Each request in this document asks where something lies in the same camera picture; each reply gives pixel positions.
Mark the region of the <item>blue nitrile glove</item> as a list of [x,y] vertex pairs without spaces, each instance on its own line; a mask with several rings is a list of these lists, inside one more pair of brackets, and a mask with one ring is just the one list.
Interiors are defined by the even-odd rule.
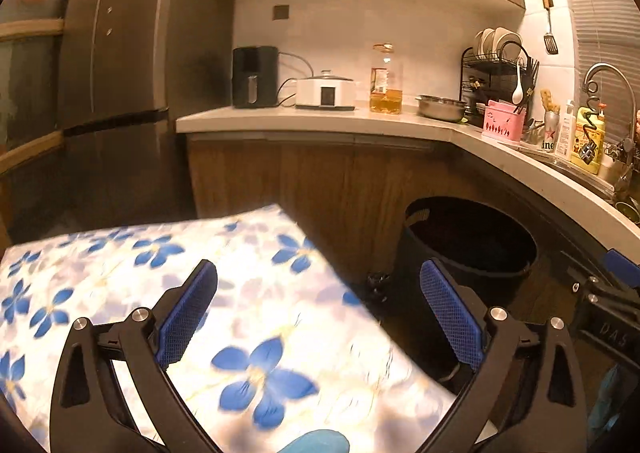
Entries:
[[348,453],[347,438],[335,430],[318,429],[304,433],[290,442],[279,453]]

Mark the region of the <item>chrome kitchen faucet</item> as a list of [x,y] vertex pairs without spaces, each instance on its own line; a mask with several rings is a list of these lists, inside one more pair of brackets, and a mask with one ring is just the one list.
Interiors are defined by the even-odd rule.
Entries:
[[638,100],[629,78],[615,65],[593,63],[582,79],[587,106],[594,110],[600,102],[610,102],[606,154],[617,166],[612,182],[613,199],[623,201],[639,173]]

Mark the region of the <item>yellow dish soap bottle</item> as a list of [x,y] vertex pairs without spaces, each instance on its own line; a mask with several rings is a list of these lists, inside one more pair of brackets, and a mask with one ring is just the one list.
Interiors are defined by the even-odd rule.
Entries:
[[576,115],[576,127],[570,161],[591,175],[600,172],[605,140],[605,104],[595,111],[581,106]]

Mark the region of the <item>floral blue white tablecloth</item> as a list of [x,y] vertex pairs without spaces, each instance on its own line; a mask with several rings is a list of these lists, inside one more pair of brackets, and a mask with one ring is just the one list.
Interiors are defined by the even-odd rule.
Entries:
[[182,359],[182,399],[227,452],[327,435],[334,452],[412,452],[454,396],[393,342],[278,206],[181,224],[62,234],[1,260],[1,389],[41,445],[70,325],[153,306],[202,260],[216,294]]

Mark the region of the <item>pink utensil caddy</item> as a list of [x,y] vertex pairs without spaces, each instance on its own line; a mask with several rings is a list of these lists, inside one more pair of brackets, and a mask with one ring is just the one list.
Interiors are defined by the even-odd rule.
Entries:
[[490,100],[485,108],[483,135],[518,142],[522,138],[525,117],[526,111],[512,103]]

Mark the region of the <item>white spoon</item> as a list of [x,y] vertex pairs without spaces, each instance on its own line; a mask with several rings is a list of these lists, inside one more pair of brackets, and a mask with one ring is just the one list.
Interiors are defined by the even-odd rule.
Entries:
[[515,88],[512,92],[512,97],[511,97],[511,101],[514,104],[514,106],[519,106],[521,104],[521,102],[523,101],[524,98],[524,90],[523,90],[523,86],[522,86],[522,80],[521,80],[521,70],[520,70],[520,62],[517,61],[516,62],[516,84],[515,84]]

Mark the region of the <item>hanging slotted spatula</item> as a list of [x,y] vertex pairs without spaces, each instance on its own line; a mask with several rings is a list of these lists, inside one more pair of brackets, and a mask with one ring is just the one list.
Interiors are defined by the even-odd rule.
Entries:
[[544,48],[546,48],[547,54],[556,56],[559,53],[559,47],[552,32],[551,8],[553,7],[553,0],[542,0],[542,5],[546,10],[548,21],[548,28],[544,33]]

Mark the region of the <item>stainless steel bowl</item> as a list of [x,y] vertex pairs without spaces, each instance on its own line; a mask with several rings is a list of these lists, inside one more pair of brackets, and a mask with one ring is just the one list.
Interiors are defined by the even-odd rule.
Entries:
[[419,114],[432,120],[459,123],[464,116],[466,103],[459,100],[420,95],[416,101]]

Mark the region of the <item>black dish rack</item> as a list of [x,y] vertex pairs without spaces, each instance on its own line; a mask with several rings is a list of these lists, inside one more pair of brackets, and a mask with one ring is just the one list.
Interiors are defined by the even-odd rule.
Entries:
[[518,106],[529,113],[533,105],[539,62],[524,48],[521,36],[507,28],[484,28],[460,57],[459,99],[466,103],[465,117],[482,127],[490,100],[511,102],[520,62],[524,98]]

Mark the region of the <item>window blinds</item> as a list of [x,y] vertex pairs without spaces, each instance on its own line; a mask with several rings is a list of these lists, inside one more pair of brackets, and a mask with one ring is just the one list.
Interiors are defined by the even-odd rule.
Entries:
[[[639,9],[634,0],[568,0],[577,38],[578,72],[593,63],[611,63],[623,71],[639,97]],[[612,112],[606,104],[606,134]]]

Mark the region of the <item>wooden lower cabinet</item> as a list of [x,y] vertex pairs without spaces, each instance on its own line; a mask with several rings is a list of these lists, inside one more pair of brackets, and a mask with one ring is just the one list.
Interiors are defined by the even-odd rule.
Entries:
[[337,274],[361,284],[393,269],[408,205],[455,196],[498,208],[538,245],[596,269],[604,247],[532,188],[450,142],[392,137],[223,132],[186,139],[198,217],[279,205]]

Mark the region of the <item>cooking oil bottle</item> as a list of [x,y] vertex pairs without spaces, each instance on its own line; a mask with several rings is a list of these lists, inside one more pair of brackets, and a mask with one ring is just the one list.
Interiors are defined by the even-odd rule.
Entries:
[[402,110],[402,61],[391,43],[372,47],[369,108],[371,112],[400,114]]

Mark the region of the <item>white electric cooker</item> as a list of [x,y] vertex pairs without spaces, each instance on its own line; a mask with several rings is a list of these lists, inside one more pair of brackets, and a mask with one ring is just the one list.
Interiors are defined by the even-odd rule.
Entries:
[[297,80],[294,99],[296,109],[353,111],[356,83],[323,70],[319,75]]

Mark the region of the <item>dark grey refrigerator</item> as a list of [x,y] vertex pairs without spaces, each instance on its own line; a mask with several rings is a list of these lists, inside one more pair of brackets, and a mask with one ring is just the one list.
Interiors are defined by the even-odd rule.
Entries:
[[181,117],[228,106],[235,0],[68,0],[58,122],[82,230],[195,214]]

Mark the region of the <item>wooden glass door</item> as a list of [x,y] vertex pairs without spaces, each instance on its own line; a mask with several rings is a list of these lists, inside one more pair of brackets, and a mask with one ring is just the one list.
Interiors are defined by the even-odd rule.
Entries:
[[[1,21],[62,20],[68,0],[3,0]],[[58,129],[58,58],[62,37],[29,36],[1,44],[1,151]],[[1,176],[1,216],[14,244],[65,228],[70,205],[65,152],[36,156]]]

